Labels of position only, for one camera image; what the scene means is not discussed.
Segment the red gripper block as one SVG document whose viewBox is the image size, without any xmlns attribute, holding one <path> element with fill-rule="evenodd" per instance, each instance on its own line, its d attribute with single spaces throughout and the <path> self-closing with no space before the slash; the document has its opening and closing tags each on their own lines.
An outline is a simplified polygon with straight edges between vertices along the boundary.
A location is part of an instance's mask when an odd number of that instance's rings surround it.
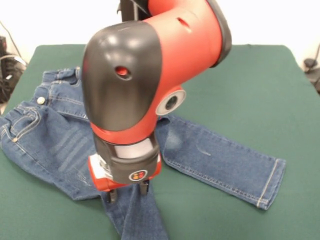
<svg viewBox="0 0 320 240">
<path fill-rule="evenodd" d="M 150 180 L 161 172 L 162 157 L 159 154 L 155 160 L 143 167 L 134 167 L 130 170 L 113 171 L 106 170 L 102 166 L 103 160 L 98 154 L 88 157 L 89 173 L 98 191 L 107 192 L 107 202 L 115 203 L 117 201 L 118 188 L 132 184 L 139 184 L 141 195 L 147 195 L 149 192 Z"/>
</svg>

